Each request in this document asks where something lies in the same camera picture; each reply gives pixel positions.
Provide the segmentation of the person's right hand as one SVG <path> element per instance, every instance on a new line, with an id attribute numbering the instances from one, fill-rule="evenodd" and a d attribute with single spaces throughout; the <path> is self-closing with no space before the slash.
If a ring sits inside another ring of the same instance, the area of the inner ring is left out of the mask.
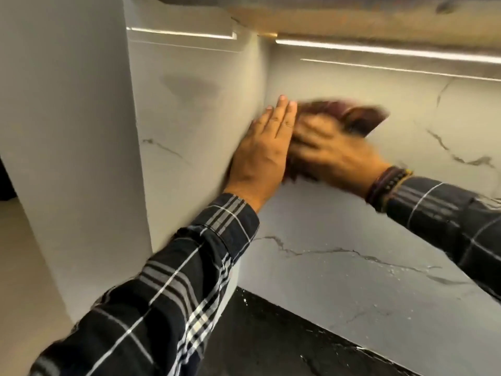
<path id="1" fill-rule="evenodd" d="M 345 132 L 345 155 L 292 155 L 291 164 L 329 186 L 365 199 L 372 184 L 391 167 L 364 139 Z"/>

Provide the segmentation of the short LED light strip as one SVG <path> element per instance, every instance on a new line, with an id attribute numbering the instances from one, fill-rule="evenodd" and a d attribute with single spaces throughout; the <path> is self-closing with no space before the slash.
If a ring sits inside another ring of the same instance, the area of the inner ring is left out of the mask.
<path id="1" fill-rule="evenodd" d="M 154 29 L 140 28 L 140 27 L 126 27 L 126 29 L 127 29 L 127 31 L 152 33 L 152 34 L 160 34 L 160 35 L 168 35 L 168 36 L 200 37 L 200 38 L 213 38 L 213 39 L 224 39 L 224 40 L 236 40 L 237 39 L 237 34 L 235 32 L 232 32 L 230 35 L 222 35 L 222 34 L 213 34 L 213 33 L 154 30 Z"/>

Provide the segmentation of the person's left forearm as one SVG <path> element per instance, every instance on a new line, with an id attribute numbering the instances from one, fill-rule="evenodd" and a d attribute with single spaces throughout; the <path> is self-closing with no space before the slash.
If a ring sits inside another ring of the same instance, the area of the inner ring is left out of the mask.
<path id="1" fill-rule="evenodd" d="M 243 199 L 220 195 L 102 295 L 28 376 L 196 376 L 230 272 L 259 223 Z"/>

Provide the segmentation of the person's right forearm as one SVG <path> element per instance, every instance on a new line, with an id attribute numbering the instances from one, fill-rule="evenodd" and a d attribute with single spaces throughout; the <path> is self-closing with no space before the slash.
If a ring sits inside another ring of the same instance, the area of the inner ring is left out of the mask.
<path id="1" fill-rule="evenodd" d="M 384 204 L 386 215 L 442 250 L 501 304 L 501 199 L 410 176 Z"/>

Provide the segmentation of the wooden overhead cabinet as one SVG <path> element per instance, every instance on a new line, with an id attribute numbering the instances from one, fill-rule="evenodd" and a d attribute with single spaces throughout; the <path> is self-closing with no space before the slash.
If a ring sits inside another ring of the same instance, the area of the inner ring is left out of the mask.
<path id="1" fill-rule="evenodd" d="M 158 1 L 220 7 L 265 34 L 501 50 L 501 0 Z"/>

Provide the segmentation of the maroon cleaning cloth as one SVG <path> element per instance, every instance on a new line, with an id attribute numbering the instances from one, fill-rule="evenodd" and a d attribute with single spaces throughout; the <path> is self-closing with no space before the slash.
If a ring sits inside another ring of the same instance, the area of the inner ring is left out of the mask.
<path id="1" fill-rule="evenodd" d="M 330 116 L 342 124 L 346 133 L 364 139 L 387 118 L 387 113 L 380 107 L 357 105 L 353 102 L 342 100 L 298 102 L 296 121 L 301 114 L 324 114 Z M 284 181 L 296 180 L 300 177 L 319 181 L 303 170 L 293 166 L 287 154 Z"/>

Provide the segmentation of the person's left hand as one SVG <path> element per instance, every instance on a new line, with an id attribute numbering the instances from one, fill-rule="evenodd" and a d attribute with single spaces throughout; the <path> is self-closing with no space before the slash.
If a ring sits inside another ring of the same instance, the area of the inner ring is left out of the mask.
<path id="1" fill-rule="evenodd" d="M 290 130 L 273 131 L 272 113 L 275 107 L 267 107 L 258 118 L 267 118 L 264 134 L 251 139 L 249 129 L 238 145 L 229 168 L 225 193 L 243 199 L 256 213 L 273 196 L 285 175 L 285 165 L 294 124 L 297 103 L 290 101 Z"/>

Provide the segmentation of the long LED light strip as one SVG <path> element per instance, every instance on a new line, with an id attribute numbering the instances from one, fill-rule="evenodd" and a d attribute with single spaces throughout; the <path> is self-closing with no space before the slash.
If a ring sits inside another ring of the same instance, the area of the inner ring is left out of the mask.
<path id="1" fill-rule="evenodd" d="M 305 47 L 305 48 L 366 52 L 369 54 L 378 54 L 378 55 L 421 57 L 421 58 L 431 58 L 435 60 L 457 61 L 457 62 L 501 64 L 501 56 L 466 54 L 463 52 L 396 49 L 384 46 L 350 44 L 350 43 L 323 43 L 323 42 L 314 42 L 314 41 L 298 40 L 298 39 L 283 39 L 283 38 L 276 38 L 275 42 L 277 44 Z"/>

